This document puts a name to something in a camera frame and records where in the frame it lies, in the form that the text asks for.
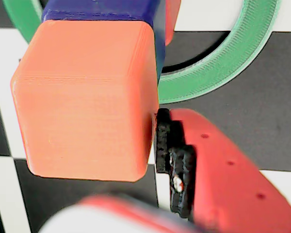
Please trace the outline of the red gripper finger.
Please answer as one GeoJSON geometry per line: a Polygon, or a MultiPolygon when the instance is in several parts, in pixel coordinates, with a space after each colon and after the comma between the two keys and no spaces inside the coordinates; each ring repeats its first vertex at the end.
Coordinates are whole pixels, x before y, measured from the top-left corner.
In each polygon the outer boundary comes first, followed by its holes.
{"type": "Polygon", "coordinates": [[[213,123],[190,109],[156,115],[156,170],[170,209],[217,233],[291,233],[291,206],[213,123]]]}

